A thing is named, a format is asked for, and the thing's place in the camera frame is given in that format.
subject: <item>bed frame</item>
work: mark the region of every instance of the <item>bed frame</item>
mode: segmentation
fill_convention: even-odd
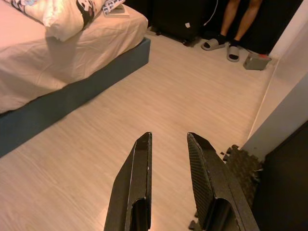
[[[0,158],[149,62],[143,41],[93,75],[0,115]]]

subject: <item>white cable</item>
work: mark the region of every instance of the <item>white cable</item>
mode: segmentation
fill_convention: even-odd
[[[217,0],[217,2],[216,2],[216,6],[215,6],[215,9],[214,9],[214,12],[213,12],[212,16],[210,17],[210,19],[209,19],[206,23],[203,24],[203,26],[205,26],[206,24],[208,24],[208,23],[212,20],[212,17],[213,17],[214,14],[216,13],[217,6],[218,6],[218,0]]]

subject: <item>white bed sheet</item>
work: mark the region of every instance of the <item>white bed sheet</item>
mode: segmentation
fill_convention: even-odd
[[[130,18],[102,13],[66,42],[0,0],[0,114],[85,79],[144,38],[147,19],[129,8]]]

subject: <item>leg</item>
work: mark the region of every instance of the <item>leg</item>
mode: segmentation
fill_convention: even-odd
[[[237,9],[239,7],[240,0],[229,0],[225,14],[223,16],[223,22],[220,34],[226,36],[228,30],[236,16]]]
[[[250,0],[249,7],[241,20],[240,27],[234,38],[236,41],[241,40],[243,35],[246,33],[246,31],[249,29],[249,27],[255,20],[256,15],[260,9],[261,3],[262,0]]]

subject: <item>gray slide sandal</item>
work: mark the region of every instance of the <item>gray slide sandal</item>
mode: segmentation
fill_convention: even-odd
[[[230,62],[238,62],[240,60],[240,49],[238,47],[229,46],[227,51],[227,59]]]
[[[206,50],[206,51],[212,51],[212,50],[216,50],[216,49],[223,48],[223,47],[226,46],[225,43],[220,45],[220,44],[218,43],[217,39],[215,39],[215,38],[214,38],[214,39],[213,39],[213,38],[210,39],[210,40],[207,41],[206,43],[209,44],[210,47],[205,47],[205,46],[204,46],[205,43],[201,45],[202,49],[203,49],[203,50]]]

